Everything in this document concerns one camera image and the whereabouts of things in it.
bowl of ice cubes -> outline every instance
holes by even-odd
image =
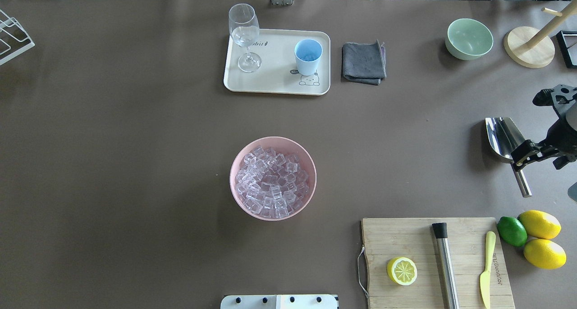
[[[317,186],[317,171],[301,145],[268,136],[239,152],[229,180],[234,199],[244,211],[258,219],[279,221],[309,204]]]

wooden paper towel holder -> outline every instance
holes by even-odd
[[[514,28],[503,40],[509,57],[528,68],[542,68],[551,63],[555,56],[555,46],[549,34],[570,15],[577,14],[577,0],[571,1],[561,12],[544,7],[541,11],[555,17],[540,30],[530,26]]]

pink bowl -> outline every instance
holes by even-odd
[[[300,209],[295,211],[292,214],[287,215],[284,218],[263,218],[260,217],[258,214],[253,214],[249,209],[247,209],[243,203],[243,199],[239,196],[237,190],[235,189],[236,182],[235,177],[243,164],[243,160],[246,154],[250,153],[252,150],[257,148],[259,145],[262,146],[263,149],[272,148],[278,153],[283,153],[285,155],[288,154],[296,154],[299,159],[299,166],[301,166],[307,174],[309,174],[309,179],[307,179],[307,184],[309,185],[309,192],[303,198],[303,205]],[[249,215],[252,215],[255,218],[266,220],[266,221],[280,221],[290,217],[295,216],[299,213],[302,209],[309,204],[313,194],[315,193],[315,188],[317,186],[317,169],[315,167],[315,163],[313,163],[313,159],[311,155],[307,153],[307,151],[295,141],[291,139],[283,138],[281,136],[268,136],[265,138],[260,138],[258,140],[252,141],[246,147],[244,147],[241,152],[238,153],[237,157],[233,161],[233,166],[230,169],[230,190],[233,193],[234,199],[237,201],[237,204]]]

brown table surface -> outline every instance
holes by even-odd
[[[531,100],[577,86],[575,70],[559,51],[547,67],[524,68],[502,40],[544,26],[552,16],[540,9],[566,2],[247,0],[262,28],[330,36],[320,97],[223,86],[227,11],[238,2],[0,1],[36,42],[0,67],[2,307],[207,309],[224,295],[336,293],[341,308],[360,309],[363,217],[529,209],[560,220],[568,262],[540,270],[504,247],[515,303],[574,307],[577,204],[567,188],[577,166],[529,165],[534,196],[524,199],[484,129],[485,117],[510,116],[540,141],[557,119]],[[492,30],[488,55],[449,55],[456,18]],[[577,17],[562,28],[576,30]],[[387,47],[387,79],[342,79],[342,45],[375,40]],[[270,135],[301,143],[318,171],[307,208],[275,223],[244,213],[229,190],[234,157]]]

wooden cutting board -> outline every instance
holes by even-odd
[[[462,309],[483,309],[479,275],[485,270],[485,235],[497,235],[491,270],[491,309],[514,309],[511,285],[495,218],[364,218],[362,235],[367,263],[369,309],[444,309],[443,280],[431,223],[447,223],[449,251]],[[395,284],[387,263],[412,259],[417,280]]]

